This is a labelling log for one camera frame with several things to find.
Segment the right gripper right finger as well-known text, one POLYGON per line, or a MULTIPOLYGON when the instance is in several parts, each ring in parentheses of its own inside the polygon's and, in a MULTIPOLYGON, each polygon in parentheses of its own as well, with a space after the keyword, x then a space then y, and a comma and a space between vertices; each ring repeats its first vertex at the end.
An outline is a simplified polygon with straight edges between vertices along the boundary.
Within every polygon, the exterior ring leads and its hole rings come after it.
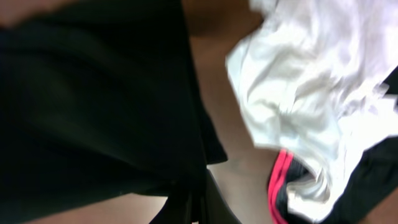
POLYGON ((241 224, 224 200, 210 170, 206 171, 206 185, 200 197, 199 224, 241 224))

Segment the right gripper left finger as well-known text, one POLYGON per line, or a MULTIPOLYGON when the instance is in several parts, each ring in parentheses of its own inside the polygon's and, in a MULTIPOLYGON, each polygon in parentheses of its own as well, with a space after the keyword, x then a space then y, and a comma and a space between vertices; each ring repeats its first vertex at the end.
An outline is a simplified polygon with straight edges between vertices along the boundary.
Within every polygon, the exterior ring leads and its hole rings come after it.
POLYGON ((192 224, 199 221, 195 194, 184 185, 173 187, 159 213, 149 224, 192 224))

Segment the black t-shirt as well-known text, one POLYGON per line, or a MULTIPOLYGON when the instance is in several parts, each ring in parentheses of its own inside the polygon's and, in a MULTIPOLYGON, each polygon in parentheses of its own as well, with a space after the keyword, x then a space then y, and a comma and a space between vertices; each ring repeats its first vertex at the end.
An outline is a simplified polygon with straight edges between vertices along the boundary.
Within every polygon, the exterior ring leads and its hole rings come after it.
POLYGON ((80 1, 1 29, 1 222, 128 193, 204 202, 227 160, 180 1, 80 1))

